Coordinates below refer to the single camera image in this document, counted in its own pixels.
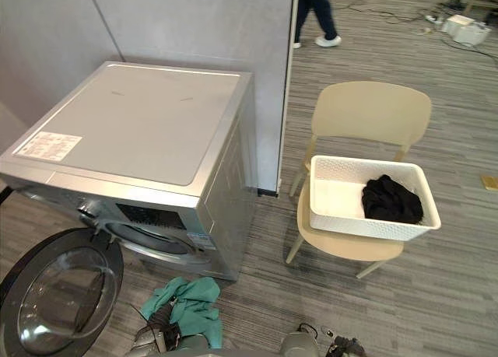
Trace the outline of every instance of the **white label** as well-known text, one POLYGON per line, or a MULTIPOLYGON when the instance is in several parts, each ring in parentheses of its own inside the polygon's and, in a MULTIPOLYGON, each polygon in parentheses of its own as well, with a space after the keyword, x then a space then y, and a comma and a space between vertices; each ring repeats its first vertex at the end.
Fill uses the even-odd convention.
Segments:
POLYGON ((204 248, 205 250, 216 250, 211 238, 205 234, 187 233, 187 236, 198 247, 204 248))
POLYGON ((61 161, 82 137, 40 131, 17 154, 37 159, 61 161))

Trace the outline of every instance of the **gray partition wall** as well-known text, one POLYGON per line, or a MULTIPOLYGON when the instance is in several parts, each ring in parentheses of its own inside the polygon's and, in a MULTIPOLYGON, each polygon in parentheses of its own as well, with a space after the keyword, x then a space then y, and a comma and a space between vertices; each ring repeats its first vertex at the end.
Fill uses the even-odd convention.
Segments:
POLYGON ((276 191, 293 0, 0 0, 0 101, 26 124, 105 60, 254 72, 276 191))

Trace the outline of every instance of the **washing machine door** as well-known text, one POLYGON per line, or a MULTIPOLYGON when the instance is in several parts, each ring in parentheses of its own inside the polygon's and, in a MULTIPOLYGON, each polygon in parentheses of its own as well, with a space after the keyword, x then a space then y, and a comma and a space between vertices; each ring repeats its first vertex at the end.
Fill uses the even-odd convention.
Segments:
POLYGON ((123 279, 110 234, 70 229, 36 245, 0 286, 0 355, 80 356, 107 322, 123 279))

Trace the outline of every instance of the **person's leg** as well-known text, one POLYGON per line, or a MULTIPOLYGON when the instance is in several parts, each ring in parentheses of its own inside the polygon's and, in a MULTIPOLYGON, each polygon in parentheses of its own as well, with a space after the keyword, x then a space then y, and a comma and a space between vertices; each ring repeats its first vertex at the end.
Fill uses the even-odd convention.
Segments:
POLYGON ((299 0, 297 5, 297 18, 296 18, 296 34, 294 35, 294 43, 298 43, 301 36, 301 28, 310 11, 310 6, 307 0, 299 0))
POLYGON ((320 27, 325 32, 326 40, 333 40, 337 37, 334 20, 332 19, 331 6, 328 0, 309 0, 314 13, 317 15, 320 27))

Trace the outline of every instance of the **chair backrest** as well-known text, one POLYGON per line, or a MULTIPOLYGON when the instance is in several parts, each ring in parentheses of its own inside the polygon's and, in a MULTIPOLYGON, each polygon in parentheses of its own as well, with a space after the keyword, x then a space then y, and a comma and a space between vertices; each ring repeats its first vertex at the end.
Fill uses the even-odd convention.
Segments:
POLYGON ((311 121, 315 136, 363 138, 408 149, 429 124, 430 98, 383 82, 344 82, 322 90, 311 121))

